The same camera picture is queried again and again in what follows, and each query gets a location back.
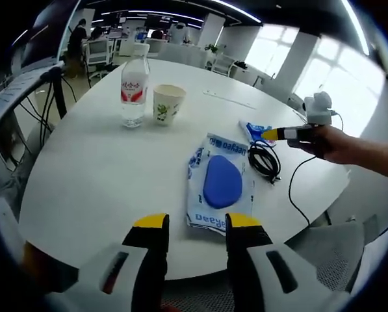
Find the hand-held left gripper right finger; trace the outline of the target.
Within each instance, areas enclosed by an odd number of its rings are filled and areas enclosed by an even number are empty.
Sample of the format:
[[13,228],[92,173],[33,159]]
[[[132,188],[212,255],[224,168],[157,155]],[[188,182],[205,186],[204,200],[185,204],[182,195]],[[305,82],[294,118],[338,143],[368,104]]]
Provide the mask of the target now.
[[319,308],[315,268],[288,246],[274,244],[258,220],[226,214],[226,249],[235,311]]

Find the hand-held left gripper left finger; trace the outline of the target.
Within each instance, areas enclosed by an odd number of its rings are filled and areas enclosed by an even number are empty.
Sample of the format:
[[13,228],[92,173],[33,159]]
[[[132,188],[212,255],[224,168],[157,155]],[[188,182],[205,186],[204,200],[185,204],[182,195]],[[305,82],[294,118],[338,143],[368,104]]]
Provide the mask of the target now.
[[170,218],[137,220],[120,244],[95,254],[79,270],[81,311],[159,311],[167,273]]

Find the person's right hand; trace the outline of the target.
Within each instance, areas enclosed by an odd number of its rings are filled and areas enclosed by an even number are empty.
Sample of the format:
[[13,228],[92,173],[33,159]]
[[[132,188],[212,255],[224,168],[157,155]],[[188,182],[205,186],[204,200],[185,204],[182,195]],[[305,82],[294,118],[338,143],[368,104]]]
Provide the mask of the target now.
[[287,139],[291,148],[301,149],[319,159],[324,159],[337,149],[339,140],[344,133],[332,126],[310,127],[298,130],[297,138]]

